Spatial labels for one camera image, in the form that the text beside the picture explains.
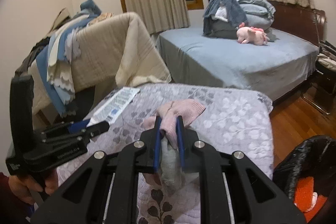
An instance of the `metal screw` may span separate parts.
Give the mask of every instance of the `metal screw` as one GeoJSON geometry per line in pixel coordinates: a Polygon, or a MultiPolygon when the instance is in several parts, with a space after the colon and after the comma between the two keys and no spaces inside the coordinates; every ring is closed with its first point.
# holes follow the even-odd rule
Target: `metal screw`
{"type": "Polygon", "coordinates": [[[205,146],[205,143],[202,141],[195,141],[194,146],[197,148],[203,148],[205,146]]]}
{"type": "Polygon", "coordinates": [[[105,157],[105,153],[104,153],[103,151],[97,151],[97,152],[95,152],[94,157],[95,157],[97,160],[100,160],[100,159],[102,159],[102,158],[105,157]]]}
{"type": "Polygon", "coordinates": [[[233,153],[233,156],[236,158],[236,159],[242,159],[242,158],[244,158],[244,153],[243,152],[241,152],[241,151],[236,151],[236,152],[234,152],[233,153]]]}
{"type": "Polygon", "coordinates": [[[145,145],[145,143],[143,141],[136,141],[134,143],[134,147],[136,148],[142,148],[145,145]]]}

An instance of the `blue bed sheet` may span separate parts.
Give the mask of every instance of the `blue bed sheet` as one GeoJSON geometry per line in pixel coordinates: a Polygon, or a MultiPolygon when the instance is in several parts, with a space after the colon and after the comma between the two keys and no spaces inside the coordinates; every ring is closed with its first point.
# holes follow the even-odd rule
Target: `blue bed sheet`
{"type": "Polygon", "coordinates": [[[266,46],[204,37],[201,28],[163,32],[157,48],[177,83],[249,89],[276,100],[315,70],[318,47],[271,28],[266,46]]]}

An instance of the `black plastic bag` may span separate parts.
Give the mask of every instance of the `black plastic bag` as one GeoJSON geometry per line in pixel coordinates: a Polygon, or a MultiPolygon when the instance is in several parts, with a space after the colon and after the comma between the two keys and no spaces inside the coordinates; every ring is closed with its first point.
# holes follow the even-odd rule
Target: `black plastic bag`
{"type": "Polygon", "coordinates": [[[273,172],[274,183],[294,200],[300,178],[314,177],[314,191],[327,197],[309,223],[336,223],[336,140],[314,136],[298,145],[273,172]]]}

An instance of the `orange sock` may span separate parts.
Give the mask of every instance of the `orange sock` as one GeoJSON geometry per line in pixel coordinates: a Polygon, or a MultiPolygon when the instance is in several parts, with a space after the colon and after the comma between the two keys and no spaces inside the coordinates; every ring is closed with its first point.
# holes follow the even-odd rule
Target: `orange sock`
{"type": "Polygon", "coordinates": [[[314,208],[309,212],[303,213],[306,218],[307,223],[319,212],[319,210],[323,207],[326,201],[327,201],[326,197],[319,195],[314,208]]]}
{"type": "Polygon", "coordinates": [[[313,192],[314,192],[313,177],[299,179],[295,189],[294,203],[301,212],[306,212],[310,209],[313,192]]]}

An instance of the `maroon sleeve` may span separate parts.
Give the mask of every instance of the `maroon sleeve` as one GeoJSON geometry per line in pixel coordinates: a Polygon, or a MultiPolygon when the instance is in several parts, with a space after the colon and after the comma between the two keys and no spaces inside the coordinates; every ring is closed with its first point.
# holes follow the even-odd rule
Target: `maroon sleeve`
{"type": "Polygon", "coordinates": [[[0,219],[4,223],[28,223],[26,220],[29,205],[19,200],[11,191],[8,177],[0,173],[0,219]]]}

